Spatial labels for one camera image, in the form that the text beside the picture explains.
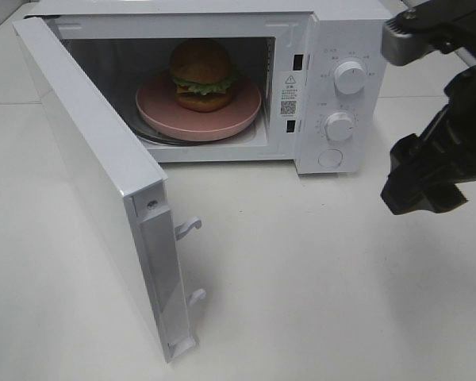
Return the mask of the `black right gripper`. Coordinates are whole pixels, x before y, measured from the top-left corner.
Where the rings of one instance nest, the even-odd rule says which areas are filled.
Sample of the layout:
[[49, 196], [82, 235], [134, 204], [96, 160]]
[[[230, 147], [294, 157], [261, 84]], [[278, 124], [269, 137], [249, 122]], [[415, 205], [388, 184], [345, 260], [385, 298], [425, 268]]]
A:
[[[382, 25], [381, 54], [394, 66], [458, 48], [476, 59], [476, 1], [429, 1]], [[395, 215], [450, 212], [467, 202], [455, 183], [476, 181], [476, 66], [444, 92], [448, 104], [422, 134], [403, 137], [390, 150], [381, 198]]]

